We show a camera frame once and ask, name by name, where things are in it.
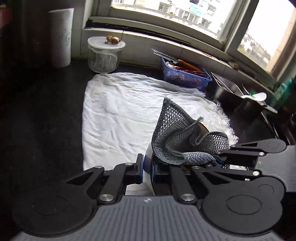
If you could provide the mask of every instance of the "sky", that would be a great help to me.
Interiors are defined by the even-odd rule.
[[[284,36],[293,8],[288,0],[259,0],[248,34],[271,56]]]

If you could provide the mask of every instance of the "gray ribbed panel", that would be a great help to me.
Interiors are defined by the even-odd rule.
[[[281,153],[270,153],[258,157],[255,170],[264,176],[281,180],[287,192],[296,192],[296,146],[287,146]]]
[[[80,230],[55,238],[20,233],[13,241],[278,241],[274,233],[236,237],[209,225],[193,205],[177,203],[172,196],[123,196],[114,205],[99,208]]]

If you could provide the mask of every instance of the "gray mesh cloth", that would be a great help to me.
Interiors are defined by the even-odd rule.
[[[228,137],[218,131],[201,136],[199,122],[202,119],[192,119],[165,97],[151,141],[154,154],[165,163],[179,166],[214,161],[215,152],[229,149]]]

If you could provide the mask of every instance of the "white logo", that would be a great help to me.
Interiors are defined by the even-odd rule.
[[[152,199],[150,199],[150,198],[146,198],[146,199],[144,199],[144,202],[146,202],[146,203],[149,203],[149,202],[151,202],[152,201]]]

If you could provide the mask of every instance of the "countertop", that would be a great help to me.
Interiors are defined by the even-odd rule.
[[[162,75],[160,70],[130,65],[119,65],[116,72],[156,79]],[[0,223],[7,225],[6,240],[17,232],[10,207],[18,195],[83,170],[82,106],[87,82],[95,73],[83,60],[63,69],[29,73],[35,74],[23,73],[28,83],[22,83],[0,107]],[[267,138],[271,134],[258,118],[239,142]]]

